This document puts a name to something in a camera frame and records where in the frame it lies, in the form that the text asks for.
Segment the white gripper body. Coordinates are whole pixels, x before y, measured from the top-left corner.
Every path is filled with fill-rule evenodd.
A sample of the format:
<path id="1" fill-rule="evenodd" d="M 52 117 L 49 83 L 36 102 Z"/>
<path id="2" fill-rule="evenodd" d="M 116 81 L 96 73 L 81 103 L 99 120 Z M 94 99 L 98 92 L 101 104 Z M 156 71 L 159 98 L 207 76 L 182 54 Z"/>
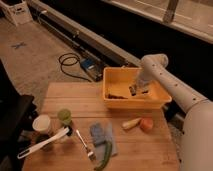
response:
<path id="1" fill-rule="evenodd" d="M 136 75 L 134 85 L 137 86 L 138 90 L 148 91 L 149 90 L 148 86 L 150 82 L 151 77 L 147 73 L 140 71 Z"/>

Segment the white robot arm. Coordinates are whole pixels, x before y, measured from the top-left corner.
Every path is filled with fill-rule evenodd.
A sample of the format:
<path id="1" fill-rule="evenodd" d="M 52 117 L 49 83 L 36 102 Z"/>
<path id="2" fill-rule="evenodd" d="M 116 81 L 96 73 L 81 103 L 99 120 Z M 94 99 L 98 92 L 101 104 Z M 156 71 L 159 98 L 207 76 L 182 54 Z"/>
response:
<path id="1" fill-rule="evenodd" d="M 179 171 L 213 171 L 213 101 L 168 72 L 168 63 L 165 54 L 143 56 L 136 85 L 158 81 L 185 112 Z"/>

